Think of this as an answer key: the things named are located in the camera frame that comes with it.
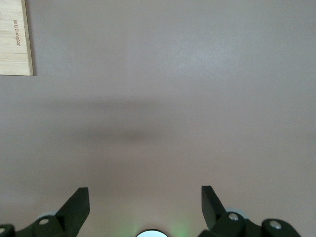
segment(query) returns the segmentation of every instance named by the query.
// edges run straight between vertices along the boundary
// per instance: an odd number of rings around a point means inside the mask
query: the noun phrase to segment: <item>screw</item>
[[[282,225],[277,221],[270,221],[270,226],[277,230],[282,229]]]
[[[231,219],[232,221],[237,221],[239,220],[238,216],[235,213],[230,213],[228,215],[229,219]]]

